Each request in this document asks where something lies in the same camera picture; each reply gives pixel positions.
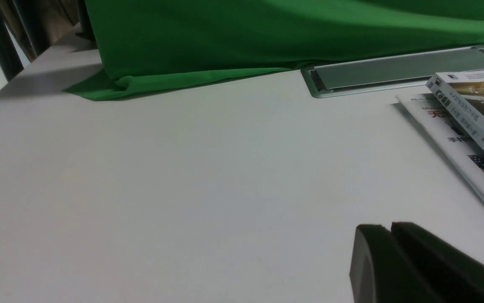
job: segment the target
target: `table surface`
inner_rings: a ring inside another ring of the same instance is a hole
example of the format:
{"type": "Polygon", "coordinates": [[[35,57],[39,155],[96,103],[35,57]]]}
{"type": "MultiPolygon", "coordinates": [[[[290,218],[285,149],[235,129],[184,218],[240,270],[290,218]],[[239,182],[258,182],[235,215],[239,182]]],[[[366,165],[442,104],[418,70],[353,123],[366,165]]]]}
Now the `table surface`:
{"type": "Polygon", "coordinates": [[[412,221],[484,263],[484,207],[395,94],[299,71],[121,102],[66,37],[0,91],[0,303],[352,302],[355,227],[412,221]]]}

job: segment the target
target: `green fabric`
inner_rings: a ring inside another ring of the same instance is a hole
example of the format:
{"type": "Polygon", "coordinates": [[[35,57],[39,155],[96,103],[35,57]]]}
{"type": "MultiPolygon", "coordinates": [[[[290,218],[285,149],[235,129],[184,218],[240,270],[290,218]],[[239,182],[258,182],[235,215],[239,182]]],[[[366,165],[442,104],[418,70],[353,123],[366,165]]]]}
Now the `green fabric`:
{"type": "Polygon", "coordinates": [[[66,91],[91,100],[288,71],[315,61],[484,44],[479,0],[87,0],[86,5],[104,70],[66,91]]]}

